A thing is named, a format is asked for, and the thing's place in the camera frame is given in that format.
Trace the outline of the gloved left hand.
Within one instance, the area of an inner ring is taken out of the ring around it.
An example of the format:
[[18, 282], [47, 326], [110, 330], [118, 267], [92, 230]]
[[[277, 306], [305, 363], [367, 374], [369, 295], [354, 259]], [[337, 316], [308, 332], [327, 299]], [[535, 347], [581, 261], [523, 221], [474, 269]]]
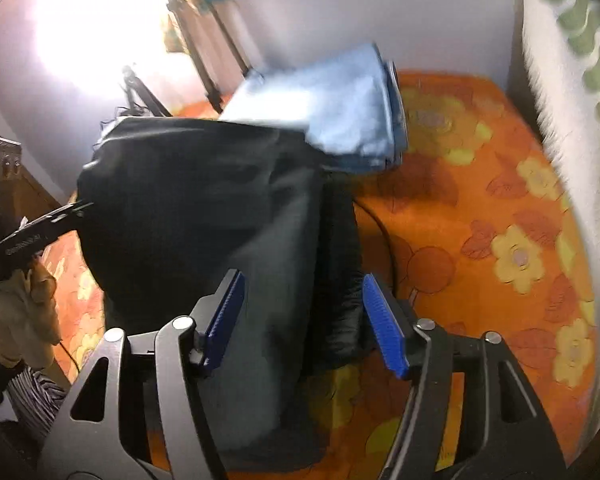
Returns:
[[44, 370], [53, 364], [53, 348], [61, 342], [56, 289], [55, 278], [38, 260], [0, 282], [1, 365], [23, 362]]

